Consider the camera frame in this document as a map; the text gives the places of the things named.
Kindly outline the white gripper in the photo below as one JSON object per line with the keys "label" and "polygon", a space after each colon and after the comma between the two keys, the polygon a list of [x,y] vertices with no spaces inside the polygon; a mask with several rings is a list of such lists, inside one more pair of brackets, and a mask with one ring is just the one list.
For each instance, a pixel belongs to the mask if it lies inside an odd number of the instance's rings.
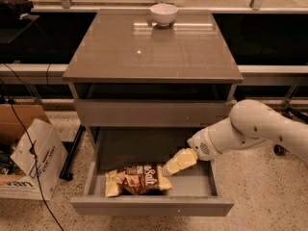
{"label": "white gripper", "polygon": [[190,148],[181,149],[173,159],[162,167],[164,176],[170,176],[177,173],[180,169],[185,169],[196,164],[197,160],[211,161],[221,154],[211,140],[211,126],[203,128],[192,135],[187,143]]}

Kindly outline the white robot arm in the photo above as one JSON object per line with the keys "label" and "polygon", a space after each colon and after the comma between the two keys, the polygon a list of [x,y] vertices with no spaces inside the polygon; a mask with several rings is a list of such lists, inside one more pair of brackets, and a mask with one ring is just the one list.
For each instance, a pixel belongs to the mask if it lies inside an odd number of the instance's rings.
{"label": "white robot arm", "polygon": [[170,176],[191,167],[197,160],[211,161],[229,150],[258,147],[274,141],[303,161],[308,161],[308,125],[286,118],[269,106],[246,99],[236,103],[228,118],[196,132],[164,166]]}

